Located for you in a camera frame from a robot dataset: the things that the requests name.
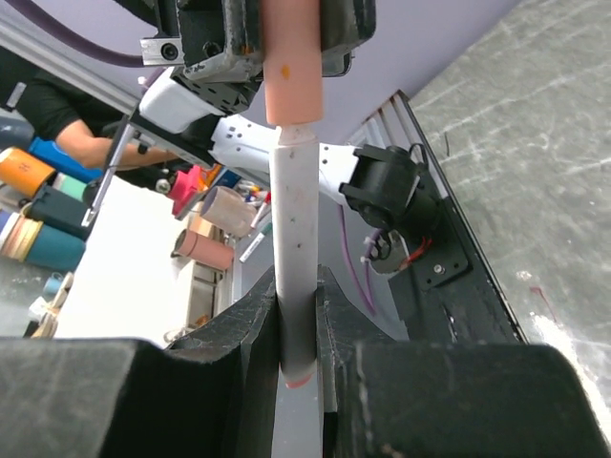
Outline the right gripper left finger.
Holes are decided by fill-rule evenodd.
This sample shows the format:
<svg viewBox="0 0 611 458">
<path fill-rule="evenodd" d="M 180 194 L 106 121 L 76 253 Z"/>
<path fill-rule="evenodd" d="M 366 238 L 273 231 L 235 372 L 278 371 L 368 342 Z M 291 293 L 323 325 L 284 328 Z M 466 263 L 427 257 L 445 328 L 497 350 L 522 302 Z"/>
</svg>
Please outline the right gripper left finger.
<svg viewBox="0 0 611 458">
<path fill-rule="evenodd" d="M 274 274 L 169 353 L 192 363 L 179 376 L 185 411 L 175 420 L 189 457 L 268 457 L 279 379 L 279 312 Z"/>
</svg>

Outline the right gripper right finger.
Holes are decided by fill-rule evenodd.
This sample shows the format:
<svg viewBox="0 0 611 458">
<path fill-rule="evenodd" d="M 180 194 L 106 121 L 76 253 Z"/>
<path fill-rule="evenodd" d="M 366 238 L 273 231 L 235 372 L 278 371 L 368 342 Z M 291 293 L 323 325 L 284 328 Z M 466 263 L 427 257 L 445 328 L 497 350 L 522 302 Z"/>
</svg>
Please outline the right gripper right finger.
<svg viewBox="0 0 611 458">
<path fill-rule="evenodd" d="M 324 457 L 409 457 L 407 349 L 346 297 L 324 266 L 316 291 Z"/>
</svg>

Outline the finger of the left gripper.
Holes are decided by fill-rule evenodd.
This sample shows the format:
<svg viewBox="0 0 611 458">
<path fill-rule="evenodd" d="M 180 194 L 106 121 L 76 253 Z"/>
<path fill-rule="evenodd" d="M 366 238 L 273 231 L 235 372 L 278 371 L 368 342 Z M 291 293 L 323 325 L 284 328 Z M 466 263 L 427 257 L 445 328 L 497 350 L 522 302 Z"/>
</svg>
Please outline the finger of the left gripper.
<svg viewBox="0 0 611 458">
<path fill-rule="evenodd" d="M 254 79 L 262 71 L 257 1 L 178 1 L 183 73 L 189 79 Z"/>
<path fill-rule="evenodd" d="M 374 0 L 322 0 L 321 46 L 323 76 L 343 76 L 353 51 L 369 41 L 376 30 Z"/>
</svg>

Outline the red white marker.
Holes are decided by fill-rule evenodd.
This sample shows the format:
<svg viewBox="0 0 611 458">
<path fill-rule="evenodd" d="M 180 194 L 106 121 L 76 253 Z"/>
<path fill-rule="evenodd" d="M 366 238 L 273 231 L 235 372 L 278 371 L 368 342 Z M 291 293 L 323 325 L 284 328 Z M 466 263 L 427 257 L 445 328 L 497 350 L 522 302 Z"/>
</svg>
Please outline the red white marker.
<svg viewBox="0 0 611 458">
<path fill-rule="evenodd" d="M 282 127 L 270 155 L 281 370 L 289 388 L 315 371 L 319 142 L 307 125 Z"/>
</svg>

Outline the orange marker cap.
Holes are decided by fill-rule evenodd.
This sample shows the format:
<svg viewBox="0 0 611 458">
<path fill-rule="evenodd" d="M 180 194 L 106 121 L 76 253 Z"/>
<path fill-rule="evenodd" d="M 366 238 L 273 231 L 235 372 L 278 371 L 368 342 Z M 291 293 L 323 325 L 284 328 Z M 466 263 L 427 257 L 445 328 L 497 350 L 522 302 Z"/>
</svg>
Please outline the orange marker cap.
<svg viewBox="0 0 611 458">
<path fill-rule="evenodd" d="M 307 124 L 324 115 L 320 3 L 260 3 L 266 120 L 274 126 Z"/>
</svg>

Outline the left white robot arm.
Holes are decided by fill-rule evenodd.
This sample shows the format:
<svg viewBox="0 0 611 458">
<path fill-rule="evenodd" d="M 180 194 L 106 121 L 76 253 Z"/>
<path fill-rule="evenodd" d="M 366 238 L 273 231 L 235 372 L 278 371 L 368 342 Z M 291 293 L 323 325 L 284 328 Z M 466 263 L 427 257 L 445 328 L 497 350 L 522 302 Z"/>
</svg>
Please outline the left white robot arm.
<svg viewBox="0 0 611 458">
<path fill-rule="evenodd" d="M 427 189 L 427 160 L 411 150 L 318 142 L 304 126 L 274 131 L 244 111 L 263 82 L 260 5 L 256 1 L 154 1 L 156 36 L 142 59 L 162 67 L 129 119 L 145 145 L 159 142 L 194 164 L 219 163 L 294 181 L 297 161 L 316 169 L 309 181 L 370 226 L 410 239 L 428 237 L 441 219 Z"/>
</svg>

